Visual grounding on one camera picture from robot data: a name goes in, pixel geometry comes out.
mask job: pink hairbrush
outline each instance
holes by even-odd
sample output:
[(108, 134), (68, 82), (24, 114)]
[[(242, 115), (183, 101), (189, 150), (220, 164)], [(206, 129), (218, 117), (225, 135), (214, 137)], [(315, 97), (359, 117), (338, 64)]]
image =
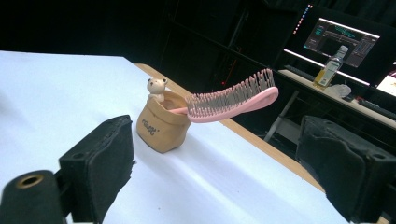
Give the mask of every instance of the pink hairbrush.
[(219, 121), (264, 108), (273, 103), (278, 95), (272, 70), (262, 69), (226, 90), (186, 96), (187, 107), (169, 111), (187, 114), (189, 120), (195, 123)]

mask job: small paper pot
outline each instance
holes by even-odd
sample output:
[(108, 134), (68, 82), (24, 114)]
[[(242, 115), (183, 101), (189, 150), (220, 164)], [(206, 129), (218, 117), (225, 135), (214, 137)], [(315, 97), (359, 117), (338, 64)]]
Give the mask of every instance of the small paper pot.
[(143, 141), (161, 153), (181, 146), (191, 125), (187, 115), (168, 111), (186, 107), (184, 98), (172, 91), (165, 91), (163, 95), (165, 100), (161, 103), (148, 98), (136, 123), (137, 133)]

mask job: white table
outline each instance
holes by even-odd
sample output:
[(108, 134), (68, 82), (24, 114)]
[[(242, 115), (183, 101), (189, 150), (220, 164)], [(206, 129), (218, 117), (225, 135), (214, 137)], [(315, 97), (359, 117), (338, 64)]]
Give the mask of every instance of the white table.
[[(149, 75), (122, 57), (0, 51), (0, 188), (107, 119), (143, 109)], [(325, 194), (220, 122), (160, 154), (132, 126), (133, 168), (105, 223), (347, 223)]]

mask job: bear figurine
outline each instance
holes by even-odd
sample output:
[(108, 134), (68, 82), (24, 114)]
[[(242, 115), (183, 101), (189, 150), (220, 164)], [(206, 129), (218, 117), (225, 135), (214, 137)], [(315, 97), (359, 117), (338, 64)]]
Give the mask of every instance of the bear figurine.
[(166, 84), (168, 80), (166, 78), (158, 79), (158, 78), (150, 78), (148, 80), (148, 98), (154, 98), (156, 101), (163, 102), (164, 96), (163, 92), (165, 91)]

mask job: keyboard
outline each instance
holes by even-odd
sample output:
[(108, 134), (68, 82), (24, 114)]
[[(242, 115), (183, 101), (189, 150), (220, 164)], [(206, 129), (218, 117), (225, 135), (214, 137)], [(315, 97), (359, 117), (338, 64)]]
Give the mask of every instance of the keyboard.
[(298, 76), (308, 79), (310, 81), (314, 81), (314, 79), (315, 79), (315, 77), (313, 77), (313, 76), (309, 75), (308, 73), (306, 73), (296, 67), (293, 67), (291, 65), (287, 64), (287, 65), (285, 65), (285, 68), (287, 70), (291, 71), (292, 73), (297, 74)]
[(385, 117), (387, 117), (389, 119), (396, 120), (396, 114), (394, 114), (394, 113), (392, 113), (392, 112), (380, 107), (379, 105), (375, 105), (375, 104), (373, 104), (373, 103), (371, 103), (369, 101), (363, 100), (363, 99), (359, 99), (358, 103), (360, 105), (366, 107), (366, 108), (369, 108), (369, 109), (373, 110), (374, 112), (376, 112), (376, 113), (378, 113), (380, 115), (383, 115), (383, 116), (385, 116)]

